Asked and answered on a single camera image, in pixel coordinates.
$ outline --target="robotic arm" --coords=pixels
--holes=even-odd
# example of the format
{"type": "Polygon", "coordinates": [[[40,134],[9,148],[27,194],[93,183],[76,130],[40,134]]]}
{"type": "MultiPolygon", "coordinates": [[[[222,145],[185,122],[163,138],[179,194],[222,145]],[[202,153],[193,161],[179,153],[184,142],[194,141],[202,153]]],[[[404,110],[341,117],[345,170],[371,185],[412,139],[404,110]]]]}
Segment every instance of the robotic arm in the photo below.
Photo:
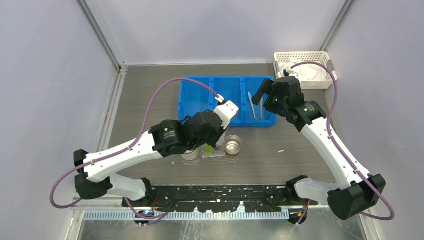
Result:
{"type": "MultiPolygon", "coordinates": [[[[286,76],[275,82],[265,79],[259,91],[252,97],[252,102],[258,105],[264,94],[268,95],[264,108],[285,118],[314,145],[337,182],[330,184],[314,181],[307,176],[299,176],[286,183],[285,192],[291,200],[311,199],[329,205],[333,213],[342,220],[347,220],[377,204],[379,197],[358,176],[356,170],[352,169],[332,143],[327,132],[326,114],[323,109],[315,101],[305,101],[297,78],[286,76]]],[[[346,148],[336,132],[332,128],[330,130],[330,135],[335,138],[342,150],[381,193],[386,186],[384,178],[380,174],[371,175],[346,148]]]]}
{"type": "MultiPolygon", "coordinates": [[[[204,144],[215,148],[231,119],[239,111],[232,101],[225,101],[223,97],[217,100],[219,104],[214,111],[199,112],[193,117],[187,116],[182,121],[164,120],[143,133],[128,151],[78,170],[75,188],[80,197],[90,200],[110,194],[132,201],[145,197],[150,199],[153,193],[149,180],[135,180],[120,176],[116,172],[145,161],[190,153],[204,144]]],[[[96,153],[77,150],[74,152],[74,164],[79,166],[92,163],[94,159],[128,148],[133,142],[134,139],[96,153]]]]}

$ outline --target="gray wooden tabletop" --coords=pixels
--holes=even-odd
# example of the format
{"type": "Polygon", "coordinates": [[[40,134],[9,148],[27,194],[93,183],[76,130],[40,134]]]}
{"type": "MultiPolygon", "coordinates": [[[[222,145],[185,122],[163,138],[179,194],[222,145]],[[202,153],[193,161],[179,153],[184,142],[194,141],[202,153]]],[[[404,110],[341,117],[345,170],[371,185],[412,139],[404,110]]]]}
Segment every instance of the gray wooden tabletop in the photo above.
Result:
{"type": "MultiPolygon", "coordinates": [[[[125,78],[109,147],[136,137],[147,104],[164,81],[181,76],[274,76],[272,64],[131,66],[125,78]]],[[[314,100],[328,113],[322,90],[304,90],[307,101],[314,100]]],[[[162,120],[177,120],[179,82],[165,87],[153,104],[147,129],[162,120]]],[[[231,127],[226,135],[243,141],[239,156],[201,158],[185,161],[179,155],[147,161],[119,174],[147,178],[153,185],[241,185],[284,184],[307,175],[334,183],[335,179],[314,146],[282,117],[273,127],[231,127]]]]}

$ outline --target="scratched surface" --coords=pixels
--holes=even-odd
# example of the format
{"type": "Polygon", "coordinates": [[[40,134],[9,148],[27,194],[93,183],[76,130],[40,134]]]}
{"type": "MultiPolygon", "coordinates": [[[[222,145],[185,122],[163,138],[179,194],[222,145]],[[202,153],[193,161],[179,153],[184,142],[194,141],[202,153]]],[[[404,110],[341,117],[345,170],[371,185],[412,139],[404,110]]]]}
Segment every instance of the scratched surface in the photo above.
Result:
{"type": "MultiPolygon", "coordinates": [[[[133,139],[140,131],[147,104],[164,81],[184,75],[192,76],[273,76],[272,64],[132,66],[125,78],[110,147],[133,139]]],[[[180,84],[171,83],[156,98],[147,121],[150,128],[162,120],[178,119],[177,103],[180,84]]],[[[328,112],[322,90],[304,90],[306,100],[314,100],[328,112]]],[[[179,155],[147,161],[119,174],[148,178],[153,185],[241,185],[284,184],[307,175],[314,180],[334,183],[335,179],[313,145],[285,119],[274,127],[232,127],[226,135],[243,141],[235,157],[183,160],[179,155]]]]}
{"type": "Polygon", "coordinates": [[[286,220],[162,221],[138,227],[133,221],[82,223],[79,240],[364,240],[359,216],[338,219],[328,208],[310,208],[306,222],[294,227],[286,220]]]}

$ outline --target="white wall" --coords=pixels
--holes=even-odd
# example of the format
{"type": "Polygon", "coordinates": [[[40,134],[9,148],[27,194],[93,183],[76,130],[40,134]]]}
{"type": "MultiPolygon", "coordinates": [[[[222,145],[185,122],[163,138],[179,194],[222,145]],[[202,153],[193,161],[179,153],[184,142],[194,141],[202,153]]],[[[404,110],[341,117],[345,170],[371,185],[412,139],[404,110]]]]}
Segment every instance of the white wall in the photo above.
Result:
{"type": "Polygon", "coordinates": [[[64,239],[71,211],[50,189],[94,150],[116,71],[75,0],[1,1],[0,66],[0,239],[64,239]]]}
{"type": "MultiPolygon", "coordinates": [[[[423,239],[424,2],[357,1],[329,48],[339,83],[338,132],[358,160],[382,174],[393,221],[382,239],[423,239]]],[[[327,92],[333,99],[333,89],[327,92]]],[[[380,201],[373,212],[388,216],[380,201]]]]}
{"type": "Polygon", "coordinates": [[[344,0],[88,0],[128,65],[270,63],[316,51],[344,0]]]}

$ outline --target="perforated basket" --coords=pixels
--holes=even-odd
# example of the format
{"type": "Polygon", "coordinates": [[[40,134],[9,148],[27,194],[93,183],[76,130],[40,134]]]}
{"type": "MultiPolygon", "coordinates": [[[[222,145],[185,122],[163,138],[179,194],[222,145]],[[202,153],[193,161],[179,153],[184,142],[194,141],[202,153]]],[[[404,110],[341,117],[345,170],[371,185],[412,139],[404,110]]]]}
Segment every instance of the perforated basket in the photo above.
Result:
{"type": "MultiPolygon", "coordinates": [[[[334,70],[332,61],[329,54],[325,51],[286,51],[274,53],[274,70],[277,79],[283,77],[280,72],[278,63],[288,63],[291,58],[297,58],[302,61],[315,61],[327,66],[334,74],[337,80],[337,75],[334,70]]],[[[333,84],[330,75],[326,74],[325,79],[313,79],[307,81],[300,81],[300,87],[302,89],[328,89],[333,84]]]]}

